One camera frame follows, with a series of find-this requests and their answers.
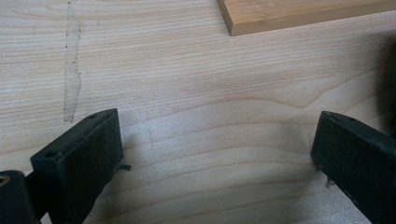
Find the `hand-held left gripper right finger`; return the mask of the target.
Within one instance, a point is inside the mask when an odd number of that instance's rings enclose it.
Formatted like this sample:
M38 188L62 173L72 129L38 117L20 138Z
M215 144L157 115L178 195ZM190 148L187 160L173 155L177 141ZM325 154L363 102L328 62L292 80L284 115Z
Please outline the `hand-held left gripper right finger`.
M323 111L311 157L373 224L396 224L396 139Z

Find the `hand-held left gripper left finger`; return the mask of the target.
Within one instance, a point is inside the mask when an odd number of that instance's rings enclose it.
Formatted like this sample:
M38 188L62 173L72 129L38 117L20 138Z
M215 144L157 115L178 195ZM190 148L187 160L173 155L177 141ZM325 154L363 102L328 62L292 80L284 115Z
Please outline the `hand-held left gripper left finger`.
M122 158L118 110L83 119L31 157L37 212L55 224L81 224Z

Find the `wooden three-tier shoe rack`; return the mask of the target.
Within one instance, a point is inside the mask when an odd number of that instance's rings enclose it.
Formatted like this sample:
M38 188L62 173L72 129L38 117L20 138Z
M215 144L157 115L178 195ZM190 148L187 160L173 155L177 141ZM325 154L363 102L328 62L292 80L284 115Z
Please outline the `wooden three-tier shoe rack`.
M217 0L230 36L396 10L396 0Z

